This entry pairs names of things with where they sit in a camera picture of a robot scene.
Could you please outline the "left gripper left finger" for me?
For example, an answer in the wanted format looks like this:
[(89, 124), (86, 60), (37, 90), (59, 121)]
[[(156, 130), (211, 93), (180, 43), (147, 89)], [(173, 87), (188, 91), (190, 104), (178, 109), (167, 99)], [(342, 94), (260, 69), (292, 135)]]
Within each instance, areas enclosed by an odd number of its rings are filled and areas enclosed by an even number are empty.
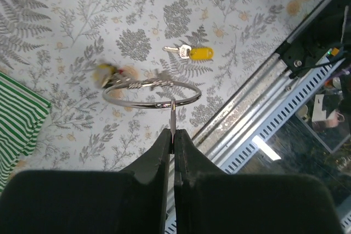
[(1, 233), (164, 233), (170, 131), (119, 172), (25, 170), (1, 195)]

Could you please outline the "large metal keyring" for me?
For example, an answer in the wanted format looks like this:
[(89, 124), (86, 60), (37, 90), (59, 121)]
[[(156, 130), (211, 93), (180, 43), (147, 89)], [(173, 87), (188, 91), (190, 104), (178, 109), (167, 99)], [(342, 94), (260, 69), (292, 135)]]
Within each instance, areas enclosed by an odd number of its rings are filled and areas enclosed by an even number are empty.
[(114, 105), (136, 109), (171, 109), (169, 129), (176, 135), (176, 108), (192, 104), (201, 97), (201, 90), (190, 83), (173, 80), (166, 72), (154, 73), (137, 80), (126, 70), (109, 63), (96, 66), (93, 79), (102, 89), (103, 99)]

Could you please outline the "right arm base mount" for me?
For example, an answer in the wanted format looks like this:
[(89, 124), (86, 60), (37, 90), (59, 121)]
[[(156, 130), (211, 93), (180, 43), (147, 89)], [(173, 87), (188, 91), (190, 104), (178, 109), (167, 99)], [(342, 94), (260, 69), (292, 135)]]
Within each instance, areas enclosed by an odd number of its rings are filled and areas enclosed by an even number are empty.
[(284, 42), (277, 52), (291, 71), (290, 79), (349, 57), (350, 5), (327, 9), (294, 40)]

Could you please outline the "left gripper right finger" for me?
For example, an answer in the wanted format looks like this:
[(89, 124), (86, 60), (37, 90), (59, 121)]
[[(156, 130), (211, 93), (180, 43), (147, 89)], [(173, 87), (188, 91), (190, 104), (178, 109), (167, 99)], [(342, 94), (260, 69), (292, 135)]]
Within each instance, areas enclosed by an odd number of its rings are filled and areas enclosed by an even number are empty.
[(226, 174), (174, 135), (178, 233), (342, 233), (332, 197), (303, 174)]

